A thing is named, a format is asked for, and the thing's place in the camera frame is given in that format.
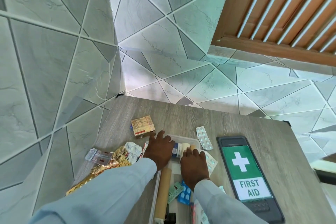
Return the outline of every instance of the blue blister pack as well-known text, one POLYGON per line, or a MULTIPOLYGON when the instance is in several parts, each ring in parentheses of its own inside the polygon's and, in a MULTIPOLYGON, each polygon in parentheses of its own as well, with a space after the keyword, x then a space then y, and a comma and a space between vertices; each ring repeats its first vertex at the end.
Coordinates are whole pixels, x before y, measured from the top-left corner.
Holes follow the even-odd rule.
POLYGON ((190 205, 191 189, 184 183, 184 180, 182 180, 181 184, 183 191, 179 194, 177 201, 185 205, 190 205))

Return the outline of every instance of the white cross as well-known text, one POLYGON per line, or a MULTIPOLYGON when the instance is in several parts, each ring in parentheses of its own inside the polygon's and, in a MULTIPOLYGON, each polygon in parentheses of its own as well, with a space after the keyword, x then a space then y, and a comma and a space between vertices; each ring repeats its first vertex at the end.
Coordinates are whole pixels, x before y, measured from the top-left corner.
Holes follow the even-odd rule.
POLYGON ((242 158, 239 152, 235 152, 234 155, 236 156, 236 158, 232 159, 233 165, 239 166, 240 171, 247 172, 245 165, 250 164, 249 160, 247 158, 242 158))

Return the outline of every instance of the table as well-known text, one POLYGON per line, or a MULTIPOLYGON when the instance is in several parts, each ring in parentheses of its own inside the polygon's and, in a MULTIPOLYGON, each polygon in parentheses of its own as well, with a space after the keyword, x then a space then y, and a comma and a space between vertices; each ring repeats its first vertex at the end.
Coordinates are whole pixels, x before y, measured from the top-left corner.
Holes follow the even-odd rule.
MULTIPOLYGON (((252 147, 265 177, 283 211, 288 224, 336 223, 336 218, 291 129, 282 121, 219 112, 128 96, 119 96, 101 128, 94 147, 113 151, 127 141, 143 146, 148 138, 135 139, 130 130, 131 119, 150 115, 156 131, 197 138, 195 128, 204 126, 214 146, 209 153, 218 160, 211 175, 234 197, 220 149, 218 136, 245 136, 252 147)), ((89 174, 93 164, 83 159, 75 183, 89 174)), ((148 224, 156 176, 146 186, 125 223, 148 224)))

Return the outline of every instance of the shirt sleeve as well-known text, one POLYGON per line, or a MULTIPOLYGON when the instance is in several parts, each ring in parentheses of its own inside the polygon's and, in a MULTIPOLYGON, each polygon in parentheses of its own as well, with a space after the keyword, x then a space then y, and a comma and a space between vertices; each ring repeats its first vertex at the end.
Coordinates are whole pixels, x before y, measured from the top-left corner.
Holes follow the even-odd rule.
POLYGON ((122 224, 156 171, 149 158, 106 170, 72 194, 44 205, 29 224, 122 224))
POLYGON ((198 182, 194 189, 194 195, 210 224, 267 224, 243 203, 223 193, 211 180, 198 182))

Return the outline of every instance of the cardboard tube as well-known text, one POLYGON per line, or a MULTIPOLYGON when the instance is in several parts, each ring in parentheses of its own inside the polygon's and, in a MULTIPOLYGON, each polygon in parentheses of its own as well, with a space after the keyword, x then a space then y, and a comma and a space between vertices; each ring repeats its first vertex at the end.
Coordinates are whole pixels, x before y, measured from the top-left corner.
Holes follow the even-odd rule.
POLYGON ((156 223, 163 224, 166 218, 166 208, 170 187, 171 169, 164 167, 161 171, 159 190, 157 192, 154 220, 156 223))
POLYGON ((180 159, 183 157, 183 152, 184 152, 185 150, 187 150, 188 147, 190 147, 190 144, 188 144, 188 143, 183 143, 183 144, 182 144, 182 152, 181 152, 180 159))
POLYGON ((193 150, 197 149, 197 147, 196 147, 196 145, 192 144, 192 145, 190 146, 190 149, 191 149, 191 151, 193 151, 193 150))

